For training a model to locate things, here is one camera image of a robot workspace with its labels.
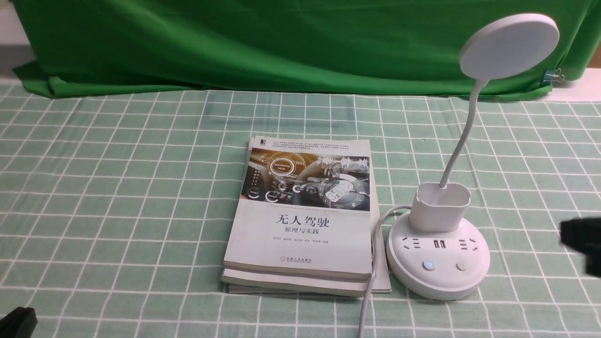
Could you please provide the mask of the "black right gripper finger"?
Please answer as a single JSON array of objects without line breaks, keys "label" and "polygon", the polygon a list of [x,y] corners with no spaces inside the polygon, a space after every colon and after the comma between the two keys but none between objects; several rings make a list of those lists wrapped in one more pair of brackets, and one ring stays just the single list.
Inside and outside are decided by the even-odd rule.
[{"label": "black right gripper finger", "polygon": [[601,276],[601,218],[573,218],[560,222],[560,242],[585,257],[585,272]]}]

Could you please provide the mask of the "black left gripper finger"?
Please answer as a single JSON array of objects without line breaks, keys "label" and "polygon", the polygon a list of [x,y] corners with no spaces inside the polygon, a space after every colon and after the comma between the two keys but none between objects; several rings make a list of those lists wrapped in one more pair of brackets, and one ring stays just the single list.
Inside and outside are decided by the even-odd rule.
[{"label": "black left gripper finger", "polygon": [[36,311],[31,307],[17,307],[0,321],[1,338],[31,338],[37,326]]}]

